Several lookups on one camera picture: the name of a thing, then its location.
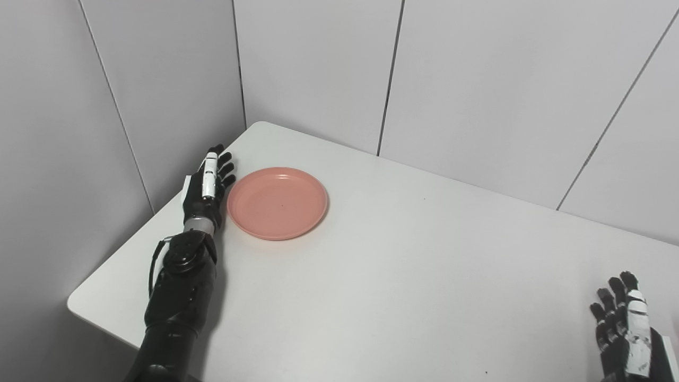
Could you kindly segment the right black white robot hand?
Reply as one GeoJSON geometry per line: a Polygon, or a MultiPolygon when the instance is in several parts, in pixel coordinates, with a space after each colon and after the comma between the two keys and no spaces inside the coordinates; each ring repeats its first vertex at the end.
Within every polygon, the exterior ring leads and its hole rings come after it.
{"type": "Polygon", "coordinates": [[[603,381],[677,381],[672,344],[651,326],[647,300],[630,271],[608,280],[589,305],[603,381]]]}

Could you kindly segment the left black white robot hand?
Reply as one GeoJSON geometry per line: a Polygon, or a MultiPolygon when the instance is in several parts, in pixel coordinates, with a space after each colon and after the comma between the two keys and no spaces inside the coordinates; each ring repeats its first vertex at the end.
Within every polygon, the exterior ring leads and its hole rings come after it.
{"type": "Polygon", "coordinates": [[[194,218],[206,218],[213,227],[222,226],[223,201],[227,189],[236,182],[235,165],[231,159],[231,152],[223,144],[208,150],[199,169],[189,177],[182,202],[185,222],[194,218]]]}

